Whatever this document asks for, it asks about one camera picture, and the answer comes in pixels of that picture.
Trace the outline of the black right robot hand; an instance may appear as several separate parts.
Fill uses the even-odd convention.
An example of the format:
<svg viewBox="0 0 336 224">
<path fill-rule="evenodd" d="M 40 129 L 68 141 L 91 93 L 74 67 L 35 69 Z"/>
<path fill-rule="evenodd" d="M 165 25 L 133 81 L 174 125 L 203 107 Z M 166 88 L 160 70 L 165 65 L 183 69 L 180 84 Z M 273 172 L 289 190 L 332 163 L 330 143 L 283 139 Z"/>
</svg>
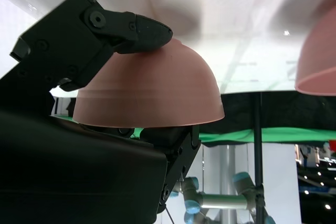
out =
<svg viewBox="0 0 336 224">
<path fill-rule="evenodd" d="M 1 223 L 154 223 L 200 147 L 197 124 L 147 141 L 51 115 L 51 90 L 85 87 L 116 53 L 158 49 L 171 29 L 98 0 L 65 0 L 17 40 L 1 78 Z"/>
</svg>

